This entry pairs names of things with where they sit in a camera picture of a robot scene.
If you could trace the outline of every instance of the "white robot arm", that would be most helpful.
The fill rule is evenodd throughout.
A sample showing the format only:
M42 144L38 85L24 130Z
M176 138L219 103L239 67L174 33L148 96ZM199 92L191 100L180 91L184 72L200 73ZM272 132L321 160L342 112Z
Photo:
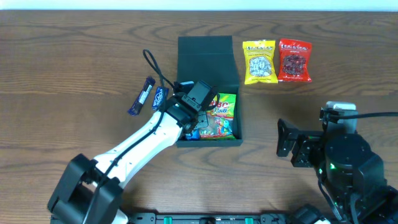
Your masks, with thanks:
M83 154L71 160L51 196L48 209L64 224L126 224L121 195L134 175L160 151L190 133L198 114L210 110L217 95L203 81L178 84L177 91L136 133L93 160ZM94 192L82 183L96 186Z

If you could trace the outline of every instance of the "snack bag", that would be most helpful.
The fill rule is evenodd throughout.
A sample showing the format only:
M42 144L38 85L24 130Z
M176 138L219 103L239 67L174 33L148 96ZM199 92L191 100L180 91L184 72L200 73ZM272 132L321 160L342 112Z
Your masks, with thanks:
M235 139L232 131L235 101L235 94L220 93L217 107L207 112L208 126L199 128L201 140ZM213 99L210 106L215 105L216 102L217 97Z
M245 85L257 82L278 83L273 63L274 40L245 41L243 52L246 61Z
M311 82L307 66L312 44L300 40L281 39L279 42L279 81Z

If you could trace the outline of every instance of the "open box lid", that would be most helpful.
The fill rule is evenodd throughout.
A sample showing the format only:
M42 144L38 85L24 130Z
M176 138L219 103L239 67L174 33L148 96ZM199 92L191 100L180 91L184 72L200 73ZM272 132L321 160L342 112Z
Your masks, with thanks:
M239 87L232 36L179 37L177 81Z

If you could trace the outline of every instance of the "white wall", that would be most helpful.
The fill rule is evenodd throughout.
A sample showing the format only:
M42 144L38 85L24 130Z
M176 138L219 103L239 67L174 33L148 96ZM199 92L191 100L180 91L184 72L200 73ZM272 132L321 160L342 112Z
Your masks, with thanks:
M0 0L0 9L398 11L398 0Z

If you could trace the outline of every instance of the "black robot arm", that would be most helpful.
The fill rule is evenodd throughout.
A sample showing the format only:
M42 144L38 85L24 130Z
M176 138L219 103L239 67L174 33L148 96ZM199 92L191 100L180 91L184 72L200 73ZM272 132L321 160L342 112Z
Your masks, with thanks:
M277 155L292 151L294 167L315 169L339 222L396 223L398 192L387 185L382 159L356 132L357 120L346 119L359 116L354 104L330 101L320 113L323 131L301 131L280 119Z

